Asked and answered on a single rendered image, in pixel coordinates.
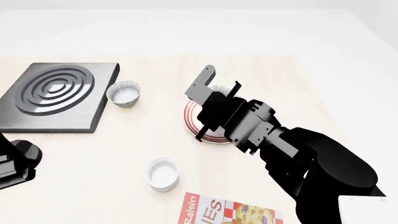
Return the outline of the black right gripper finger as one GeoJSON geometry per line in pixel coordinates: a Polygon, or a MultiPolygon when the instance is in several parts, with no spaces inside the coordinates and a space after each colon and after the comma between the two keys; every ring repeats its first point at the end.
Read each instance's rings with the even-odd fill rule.
{"type": "Polygon", "coordinates": [[[214,66],[207,65],[196,77],[194,82],[185,92],[185,95],[192,101],[202,106],[209,96],[213,93],[213,90],[208,87],[209,83],[214,79],[216,70],[214,66]]]}
{"type": "Polygon", "coordinates": [[[239,82],[235,81],[234,87],[229,92],[229,98],[233,98],[241,87],[242,87],[242,85],[239,82]]]}

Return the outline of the speckled grey ceramic bowl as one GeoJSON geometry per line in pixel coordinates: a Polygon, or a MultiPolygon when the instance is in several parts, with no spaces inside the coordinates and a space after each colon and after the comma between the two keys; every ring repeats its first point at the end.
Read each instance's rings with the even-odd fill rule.
{"type": "Polygon", "coordinates": [[[141,86],[133,81],[124,80],[111,85],[106,91],[107,99],[121,108],[134,106],[141,96],[141,86]]]}
{"type": "Polygon", "coordinates": [[[228,96],[229,92],[231,91],[230,88],[221,86],[221,85],[213,85],[210,87],[212,91],[222,93],[224,96],[228,96]]]}

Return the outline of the white plate with red rim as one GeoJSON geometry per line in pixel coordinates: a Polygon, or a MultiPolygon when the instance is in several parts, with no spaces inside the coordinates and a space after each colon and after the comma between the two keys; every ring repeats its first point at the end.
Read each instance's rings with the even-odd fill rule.
{"type": "MultiPolygon", "coordinates": [[[[185,128],[194,137],[203,128],[203,124],[197,119],[197,116],[199,115],[201,110],[201,106],[192,100],[188,100],[187,104],[184,107],[183,122],[185,128]]],[[[222,127],[219,127],[216,131],[212,131],[211,129],[207,130],[201,140],[212,144],[230,143],[229,140],[224,136],[224,129],[222,127]]]]}

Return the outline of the raisin cookies box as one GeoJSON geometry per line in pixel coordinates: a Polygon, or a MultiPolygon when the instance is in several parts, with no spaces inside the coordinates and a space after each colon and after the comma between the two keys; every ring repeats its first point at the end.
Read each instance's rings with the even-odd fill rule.
{"type": "Polygon", "coordinates": [[[281,212],[186,192],[178,224],[284,224],[281,212]]]}

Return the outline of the white round ramekin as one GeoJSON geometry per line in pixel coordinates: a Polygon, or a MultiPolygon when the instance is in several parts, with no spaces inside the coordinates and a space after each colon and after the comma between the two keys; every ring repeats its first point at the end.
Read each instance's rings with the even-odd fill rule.
{"type": "Polygon", "coordinates": [[[171,158],[156,158],[147,167],[146,179],[154,191],[170,192],[179,182],[179,169],[171,158]]]}

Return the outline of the black square stove burner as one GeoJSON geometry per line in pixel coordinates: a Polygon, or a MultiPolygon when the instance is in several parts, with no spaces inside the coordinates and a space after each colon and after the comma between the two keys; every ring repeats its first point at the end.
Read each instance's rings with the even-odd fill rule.
{"type": "Polygon", "coordinates": [[[93,133],[118,63],[32,63],[0,93],[2,133],[93,133]]]}

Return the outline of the white robot torso panel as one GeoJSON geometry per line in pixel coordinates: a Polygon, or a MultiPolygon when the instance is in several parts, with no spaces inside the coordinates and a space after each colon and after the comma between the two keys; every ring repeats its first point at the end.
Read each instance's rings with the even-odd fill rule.
{"type": "Polygon", "coordinates": [[[340,195],[342,224],[398,224],[398,204],[388,197],[340,195]]]}

